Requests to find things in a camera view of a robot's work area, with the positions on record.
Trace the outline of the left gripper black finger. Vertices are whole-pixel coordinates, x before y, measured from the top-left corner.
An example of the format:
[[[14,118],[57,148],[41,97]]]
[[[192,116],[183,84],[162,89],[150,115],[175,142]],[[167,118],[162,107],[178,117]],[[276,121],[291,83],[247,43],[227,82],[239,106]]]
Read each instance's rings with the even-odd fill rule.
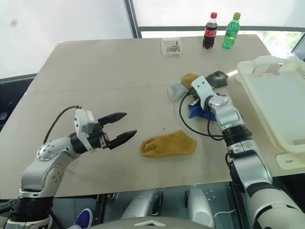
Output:
[[[132,130],[132,131],[128,131],[128,132],[125,132],[123,134],[120,134],[118,136],[116,136],[115,139],[111,140],[109,143],[108,143],[108,148],[110,150],[126,143],[127,141],[129,141],[135,134],[137,133],[137,130]]]
[[[126,115],[127,114],[124,112],[116,112],[116,113],[104,116],[102,118],[99,118],[98,123],[100,125],[107,125],[107,124],[115,123],[115,122],[121,120]]]

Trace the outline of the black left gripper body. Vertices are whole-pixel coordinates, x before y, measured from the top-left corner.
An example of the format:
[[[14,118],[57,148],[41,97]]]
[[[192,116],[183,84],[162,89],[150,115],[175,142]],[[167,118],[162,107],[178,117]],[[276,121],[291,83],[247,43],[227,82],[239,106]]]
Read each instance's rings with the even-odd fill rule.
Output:
[[[92,132],[87,138],[91,147],[96,148],[111,148],[110,140],[108,135],[104,132],[103,126],[100,123],[95,123],[92,129]]]

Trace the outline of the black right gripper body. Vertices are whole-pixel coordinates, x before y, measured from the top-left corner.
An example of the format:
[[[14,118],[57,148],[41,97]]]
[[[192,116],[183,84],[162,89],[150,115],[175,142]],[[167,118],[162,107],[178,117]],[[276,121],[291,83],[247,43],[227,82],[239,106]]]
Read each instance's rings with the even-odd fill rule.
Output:
[[[187,95],[193,98],[193,101],[189,103],[188,107],[201,107],[201,99],[195,89],[189,89]]]

